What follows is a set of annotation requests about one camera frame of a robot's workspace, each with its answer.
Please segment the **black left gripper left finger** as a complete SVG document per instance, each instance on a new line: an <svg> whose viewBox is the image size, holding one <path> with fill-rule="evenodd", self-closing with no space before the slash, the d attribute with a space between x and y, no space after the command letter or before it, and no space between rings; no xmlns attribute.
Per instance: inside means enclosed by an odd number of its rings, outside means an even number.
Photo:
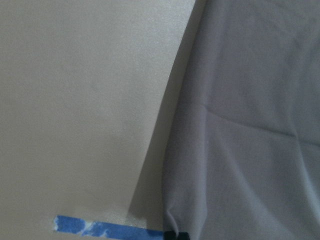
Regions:
<svg viewBox="0 0 320 240"><path fill-rule="evenodd" d="M165 231L163 233L164 240L177 240L178 234L175 231Z"/></svg>

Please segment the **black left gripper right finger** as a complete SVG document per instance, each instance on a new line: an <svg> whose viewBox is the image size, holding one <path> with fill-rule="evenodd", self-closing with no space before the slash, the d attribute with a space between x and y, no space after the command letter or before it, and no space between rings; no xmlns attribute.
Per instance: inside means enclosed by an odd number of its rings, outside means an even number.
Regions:
<svg viewBox="0 0 320 240"><path fill-rule="evenodd" d="M179 232L177 240L190 240L190 235L188 232Z"/></svg>

